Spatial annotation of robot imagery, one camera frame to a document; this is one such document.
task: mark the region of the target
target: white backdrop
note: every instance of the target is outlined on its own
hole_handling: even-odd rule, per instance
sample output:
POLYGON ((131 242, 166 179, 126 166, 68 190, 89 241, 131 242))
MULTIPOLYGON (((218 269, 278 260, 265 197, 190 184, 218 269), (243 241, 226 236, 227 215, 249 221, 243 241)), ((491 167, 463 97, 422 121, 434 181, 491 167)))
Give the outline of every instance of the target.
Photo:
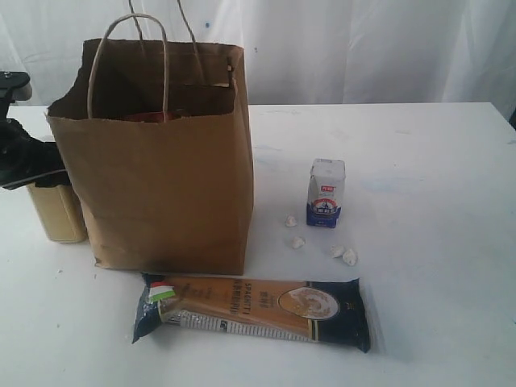
MULTIPOLYGON (((134 0, 170 40, 189 39, 175 0, 134 0)), ((243 45, 249 102, 492 102, 516 106, 516 0, 182 0, 199 41, 243 45)), ((27 71, 31 104, 73 83, 83 40, 127 0, 0 0, 0 69, 27 71)), ((144 37, 158 30, 142 21, 144 37)), ((125 22, 114 38, 135 39, 125 22)))

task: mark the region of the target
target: spaghetti package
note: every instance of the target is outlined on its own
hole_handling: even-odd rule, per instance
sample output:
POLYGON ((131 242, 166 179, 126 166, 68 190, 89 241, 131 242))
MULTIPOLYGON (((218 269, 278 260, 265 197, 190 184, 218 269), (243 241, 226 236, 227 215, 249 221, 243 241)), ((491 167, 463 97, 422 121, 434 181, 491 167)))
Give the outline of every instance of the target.
POLYGON ((161 324, 371 347, 359 280, 264 281, 144 275, 133 343, 161 324))

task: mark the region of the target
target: white table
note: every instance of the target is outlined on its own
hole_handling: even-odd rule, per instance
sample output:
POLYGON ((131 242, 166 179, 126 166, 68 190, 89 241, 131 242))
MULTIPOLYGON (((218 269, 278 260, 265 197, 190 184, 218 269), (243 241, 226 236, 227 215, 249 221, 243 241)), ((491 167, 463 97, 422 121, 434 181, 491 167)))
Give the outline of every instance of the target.
MULTIPOLYGON (((10 116, 49 133, 43 107, 10 116)), ((139 275, 95 268, 87 243, 47 241, 19 189, 0 192, 2 385, 514 385, 516 132, 490 104, 252 106, 251 125, 246 276, 360 277, 376 348, 176 327, 131 345, 139 275), (346 161, 341 223, 287 229, 287 214, 304 220, 316 157, 346 161), (357 266, 330 258, 333 243, 357 266)))

